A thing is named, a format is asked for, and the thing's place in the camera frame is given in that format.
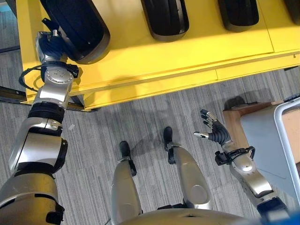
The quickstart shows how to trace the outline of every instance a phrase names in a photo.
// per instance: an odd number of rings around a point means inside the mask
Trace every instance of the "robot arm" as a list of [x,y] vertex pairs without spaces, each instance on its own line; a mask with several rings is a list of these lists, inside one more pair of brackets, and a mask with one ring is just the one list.
[[200,138],[206,138],[221,145],[224,152],[217,151],[215,161],[218,165],[228,164],[233,176],[240,182],[244,192],[257,208],[262,218],[273,221],[287,218],[288,211],[269,182],[259,173],[253,161],[255,148],[239,148],[231,140],[227,129],[206,110],[201,110],[203,123],[212,128],[212,133],[194,132]]
[[78,68],[60,61],[61,42],[57,30],[38,33],[45,84],[15,139],[9,159],[13,175],[0,190],[1,224],[59,225],[63,218],[53,174],[65,162],[68,143],[60,137],[61,123]]

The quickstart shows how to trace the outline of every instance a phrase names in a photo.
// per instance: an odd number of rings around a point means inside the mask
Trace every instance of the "yellow shelf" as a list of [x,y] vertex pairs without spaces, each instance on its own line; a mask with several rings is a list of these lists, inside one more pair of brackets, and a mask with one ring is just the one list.
[[[182,39],[170,43],[151,37],[139,0],[93,2],[110,30],[111,42],[110,52],[101,61],[79,65],[83,74],[75,79],[70,94],[84,94],[87,108],[214,83],[254,70],[264,71],[265,67],[272,70],[278,66],[272,66],[272,62],[265,66],[263,62],[273,58],[287,67],[294,65],[295,60],[291,63],[282,56],[297,54],[300,49],[300,27],[291,23],[281,0],[259,0],[259,23],[241,33],[225,30],[218,0],[185,0],[190,28]],[[16,3],[26,69],[39,64],[35,37],[38,31],[47,30],[41,23],[47,14],[39,0]],[[269,7],[276,9],[277,17],[270,14]],[[231,66],[238,65],[243,72],[232,73]],[[25,81],[35,88],[43,85],[39,72],[27,75]],[[28,101],[32,101],[35,92],[26,90],[26,94]]]
[[288,68],[300,64],[300,52],[282,57],[254,60],[244,64],[232,63],[221,67],[192,74],[160,79],[159,81],[143,82],[109,90],[84,94],[85,109],[94,109],[106,105],[166,94],[173,91],[189,89],[210,83],[233,78],[267,72],[274,69]]

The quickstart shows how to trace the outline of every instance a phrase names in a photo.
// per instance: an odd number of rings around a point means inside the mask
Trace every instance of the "yellow platform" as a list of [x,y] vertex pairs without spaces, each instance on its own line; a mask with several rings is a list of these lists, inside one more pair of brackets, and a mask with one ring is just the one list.
[[[84,94],[86,109],[300,64],[300,26],[283,0],[258,0],[260,21],[242,33],[225,30],[218,0],[185,0],[190,28],[171,43],[151,37],[140,0],[93,2],[111,42],[104,59],[79,65],[83,74],[71,95]],[[47,15],[39,0],[17,0],[17,15],[26,69],[39,64],[34,40],[39,30],[47,30],[40,22]],[[25,81],[36,89],[43,85],[39,73]],[[35,92],[26,93],[31,102]]]

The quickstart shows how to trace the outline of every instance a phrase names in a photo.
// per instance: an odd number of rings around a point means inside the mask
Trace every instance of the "floor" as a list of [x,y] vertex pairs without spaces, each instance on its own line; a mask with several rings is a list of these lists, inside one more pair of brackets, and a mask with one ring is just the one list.
[[[0,28],[11,20],[10,26],[16,29],[14,18],[7,14],[0,13]],[[0,39],[8,35],[1,30]],[[0,54],[0,85],[18,88],[17,77],[21,70],[19,51]],[[199,162],[212,192],[213,209],[257,218],[256,209],[228,166],[217,166],[214,162],[214,152],[220,147],[197,139],[192,133],[208,131],[200,118],[203,108],[224,122],[222,111],[231,105],[278,101],[299,90],[300,71],[294,68],[112,105],[93,112],[66,112],[62,136],[69,148],[65,165],[56,173],[60,202],[66,209],[62,224],[104,225],[109,220],[110,184],[120,158],[118,144],[123,140],[132,148],[137,168],[134,180],[143,211],[180,203],[182,193],[177,171],[167,163],[167,153],[163,149],[161,134],[166,126],[173,127],[174,141],[181,143]],[[11,146],[29,110],[26,105],[0,104],[1,186],[10,176]],[[279,190],[278,194],[290,209],[295,209],[296,202],[290,196]]]

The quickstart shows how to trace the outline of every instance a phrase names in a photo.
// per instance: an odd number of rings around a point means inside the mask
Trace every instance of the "black cable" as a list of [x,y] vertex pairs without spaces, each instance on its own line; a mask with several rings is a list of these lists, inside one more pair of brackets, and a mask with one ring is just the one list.
[[32,91],[37,92],[38,90],[35,90],[34,88],[28,86],[28,85],[25,83],[24,77],[25,77],[28,73],[30,73],[32,70],[41,70],[41,69],[39,69],[39,68],[41,68],[41,67],[64,67],[64,68],[66,68],[68,71],[70,71],[71,73],[74,73],[74,72],[75,72],[75,71],[73,71],[71,68],[68,68],[67,66],[64,66],[64,65],[51,64],[51,63],[49,63],[49,64],[41,64],[41,65],[38,65],[38,66],[35,66],[35,67],[28,68],[28,69],[24,70],[24,71],[21,73],[20,77],[19,77],[19,83],[20,83],[23,87],[25,87],[25,88],[27,88],[27,89],[29,89],[29,90],[32,90]]
[[111,221],[111,218],[109,218],[108,221],[104,225],[107,225],[109,223],[109,221]]

